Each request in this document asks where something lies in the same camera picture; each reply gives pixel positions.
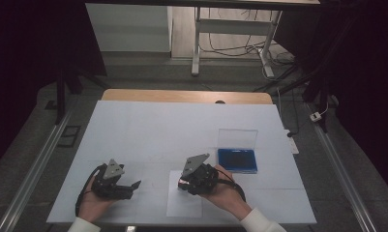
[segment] wrist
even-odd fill
[[[227,210],[238,220],[242,220],[252,211],[252,208],[245,201],[241,200],[231,204]]]

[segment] white table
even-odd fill
[[[248,203],[278,223],[315,223],[313,211],[275,105],[99,101],[75,159],[47,219],[71,223],[75,202],[91,171],[102,162],[124,163],[118,185],[141,180],[131,200],[115,203],[99,220],[119,225],[236,225],[238,221],[199,196],[180,205],[180,217],[167,217],[169,174],[187,157],[211,154],[216,164],[219,129],[258,130],[257,174],[234,174]]]

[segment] white paper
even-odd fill
[[[182,170],[169,172],[169,192],[166,207],[167,217],[202,218],[202,199],[178,189]]]

